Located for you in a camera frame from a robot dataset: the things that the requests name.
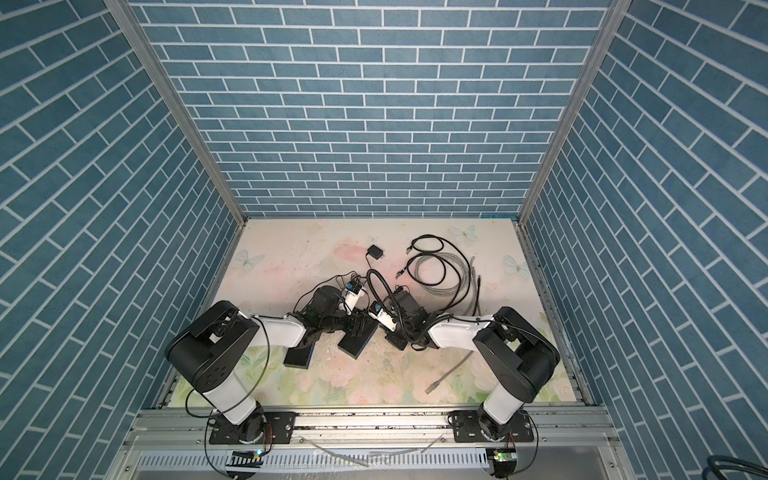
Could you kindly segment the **black network switch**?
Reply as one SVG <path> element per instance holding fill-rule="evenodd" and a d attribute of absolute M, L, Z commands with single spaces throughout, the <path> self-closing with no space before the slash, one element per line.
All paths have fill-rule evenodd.
<path fill-rule="evenodd" d="M 337 346 L 351 358 L 358 359 L 377 329 L 376 325 L 372 325 L 363 328 L 358 333 L 346 332 Z"/>

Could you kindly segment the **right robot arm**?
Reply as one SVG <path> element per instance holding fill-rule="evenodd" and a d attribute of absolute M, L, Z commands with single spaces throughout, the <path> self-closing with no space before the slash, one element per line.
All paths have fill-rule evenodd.
<path fill-rule="evenodd" d="M 427 312 L 397 288 L 371 314 L 399 350 L 456 348 L 476 352 L 496 378 L 479 408 L 481 422 L 501 429 L 538 396 L 560 362 L 552 342 L 511 307 L 485 316 Z"/>

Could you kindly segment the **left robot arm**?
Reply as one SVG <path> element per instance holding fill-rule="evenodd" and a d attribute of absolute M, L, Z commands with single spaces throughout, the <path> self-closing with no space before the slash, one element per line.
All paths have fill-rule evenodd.
<path fill-rule="evenodd" d="M 284 365 L 309 367 L 315 344 L 325 334 L 344 333 L 338 348 L 356 359 L 378 329 L 378 322 L 357 307 L 361 286 L 317 287 L 308 304 L 283 317 L 249 315 L 233 303 L 215 303 L 167 346 L 166 358 L 192 388 L 229 424 L 254 416 L 254 387 L 247 388 L 235 369 L 248 349 L 285 347 Z"/>

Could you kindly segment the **long black switch box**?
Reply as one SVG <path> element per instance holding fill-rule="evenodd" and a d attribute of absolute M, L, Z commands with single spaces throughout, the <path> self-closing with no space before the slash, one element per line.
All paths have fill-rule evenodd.
<path fill-rule="evenodd" d="M 307 370 L 311 362 L 314 348 L 314 342 L 300 344 L 295 347 L 288 348 L 283 360 L 283 365 L 288 368 Z"/>

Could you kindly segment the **black wall plug adapter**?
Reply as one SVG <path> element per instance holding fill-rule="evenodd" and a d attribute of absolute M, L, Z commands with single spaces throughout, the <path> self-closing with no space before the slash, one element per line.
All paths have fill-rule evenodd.
<path fill-rule="evenodd" d="M 377 245 L 371 245 L 366 251 L 366 256 L 371 257 L 374 260 L 379 260 L 383 257 L 384 251 Z"/>

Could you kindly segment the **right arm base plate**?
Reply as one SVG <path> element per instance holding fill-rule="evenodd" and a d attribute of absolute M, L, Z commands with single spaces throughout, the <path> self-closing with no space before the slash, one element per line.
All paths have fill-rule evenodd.
<path fill-rule="evenodd" d="M 525 410 L 516 412 L 506 423 L 497 423 L 482 409 L 454 410 L 447 415 L 457 443 L 533 442 L 533 424 Z"/>

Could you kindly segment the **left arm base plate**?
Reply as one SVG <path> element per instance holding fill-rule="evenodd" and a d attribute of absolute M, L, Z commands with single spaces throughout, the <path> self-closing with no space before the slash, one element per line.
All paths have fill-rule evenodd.
<path fill-rule="evenodd" d="M 216 415 L 208 421 L 208 441 L 213 445 L 289 444 L 296 418 L 292 411 L 257 411 L 235 425 L 223 415 Z"/>

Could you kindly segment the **aluminium front rail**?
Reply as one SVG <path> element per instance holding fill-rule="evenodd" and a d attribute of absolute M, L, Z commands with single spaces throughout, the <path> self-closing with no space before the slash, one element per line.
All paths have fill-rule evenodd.
<path fill-rule="evenodd" d="M 455 444 L 449 414 L 456 406 L 421 407 L 273 407 L 279 417 L 295 414 L 292 424 L 280 419 L 272 427 L 275 450 L 317 445 L 333 447 L 411 447 L 436 441 L 438 446 Z M 619 435 L 603 407 L 578 403 L 532 404 L 524 407 L 530 419 L 523 425 L 535 440 L 511 443 L 515 446 L 560 447 L 615 446 Z M 126 437 L 123 448 L 135 450 L 200 451 L 207 441 L 202 418 L 193 418 L 183 409 L 142 410 Z"/>

